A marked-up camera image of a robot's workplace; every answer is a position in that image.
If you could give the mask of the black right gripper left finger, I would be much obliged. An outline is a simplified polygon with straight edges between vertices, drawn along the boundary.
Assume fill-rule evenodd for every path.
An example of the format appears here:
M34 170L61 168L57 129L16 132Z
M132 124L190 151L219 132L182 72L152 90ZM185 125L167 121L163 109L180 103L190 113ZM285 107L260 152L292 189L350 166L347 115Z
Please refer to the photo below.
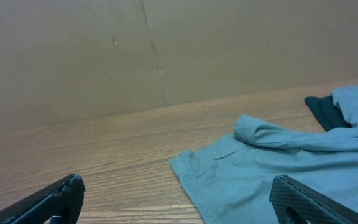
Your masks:
M85 185L70 174L0 211L0 224L76 224L84 202Z

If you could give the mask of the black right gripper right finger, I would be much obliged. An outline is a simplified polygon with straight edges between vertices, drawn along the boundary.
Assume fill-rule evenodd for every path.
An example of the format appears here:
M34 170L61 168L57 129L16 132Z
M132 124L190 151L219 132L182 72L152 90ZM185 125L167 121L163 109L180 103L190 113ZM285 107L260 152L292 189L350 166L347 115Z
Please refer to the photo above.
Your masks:
M358 213L287 175L274 178L269 201L279 224L358 224Z

